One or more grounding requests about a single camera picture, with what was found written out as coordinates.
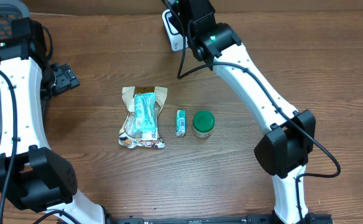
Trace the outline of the green lid white jar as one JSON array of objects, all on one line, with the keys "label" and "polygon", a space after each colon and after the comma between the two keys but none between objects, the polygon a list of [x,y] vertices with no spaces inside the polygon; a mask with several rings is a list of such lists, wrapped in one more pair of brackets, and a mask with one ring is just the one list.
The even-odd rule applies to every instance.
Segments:
[{"label": "green lid white jar", "polygon": [[193,133],[198,138],[207,138],[215,125],[215,118],[209,111],[199,111],[193,117]]}]

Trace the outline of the brown snack packet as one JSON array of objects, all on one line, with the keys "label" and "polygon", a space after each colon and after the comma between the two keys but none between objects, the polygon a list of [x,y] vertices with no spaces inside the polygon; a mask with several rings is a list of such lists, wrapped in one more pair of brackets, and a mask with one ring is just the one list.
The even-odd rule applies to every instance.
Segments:
[{"label": "brown snack packet", "polygon": [[[135,129],[135,95],[139,93],[156,94],[155,115],[157,122],[156,132],[142,133]],[[167,99],[168,89],[161,86],[128,86],[122,89],[122,100],[127,109],[127,118],[119,131],[118,141],[122,146],[129,149],[135,147],[151,147],[155,149],[163,149],[165,142],[159,135],[158,117],[163,110]]]}]

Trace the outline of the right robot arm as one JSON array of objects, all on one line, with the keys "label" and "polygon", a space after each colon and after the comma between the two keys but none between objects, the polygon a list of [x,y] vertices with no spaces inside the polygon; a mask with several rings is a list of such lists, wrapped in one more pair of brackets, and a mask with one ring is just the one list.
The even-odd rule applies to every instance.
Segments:
[{"label": "right robot arm", "polygon": [[316,120],[299,112],[265,79],[251,60],[236,31],[216,22],[209,1],[164,1],[168,36],[182,51],[221,77],[252,113],[262,132],[254,149],[260,166],[272,177],[275,206],[266,223],[311,223],[305,203],[303,177],[313,150]]}]

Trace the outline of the light green wipes packet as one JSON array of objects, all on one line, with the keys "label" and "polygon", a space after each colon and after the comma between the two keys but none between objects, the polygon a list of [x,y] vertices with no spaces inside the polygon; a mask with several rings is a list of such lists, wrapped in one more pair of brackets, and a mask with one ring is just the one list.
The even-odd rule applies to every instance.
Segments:
[{"label": "light green wipes packet", "polygon": [[135,129],[142,133],[156,132],[157,122],[155,115],[156,94],[139,93],[135,97]]}]

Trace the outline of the small teal white packet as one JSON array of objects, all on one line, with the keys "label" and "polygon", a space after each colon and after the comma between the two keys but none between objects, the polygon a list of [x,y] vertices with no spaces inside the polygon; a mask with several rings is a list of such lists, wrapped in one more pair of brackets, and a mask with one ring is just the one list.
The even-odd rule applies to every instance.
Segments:
[{"label": "small teal white packet", "polygon": [[186,133],[186,113],[185,110],[178,110],[176,113],[176,128],[175,134],[178,137],[183,137]]}]

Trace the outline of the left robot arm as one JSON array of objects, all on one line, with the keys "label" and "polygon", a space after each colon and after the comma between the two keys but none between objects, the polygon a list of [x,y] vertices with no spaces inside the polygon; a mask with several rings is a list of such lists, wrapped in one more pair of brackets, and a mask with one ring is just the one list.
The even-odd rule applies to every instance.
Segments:
[{"label": "left robot arm", "polygon": [[80,83],[68,65],[52,64],[48,29],[24,17],[0,40],[0,193],[19,210],[65,223],[110,223],[111,216],[78,188],[75,170],[53,152],[44,130],[44,111],[53,96]]}]

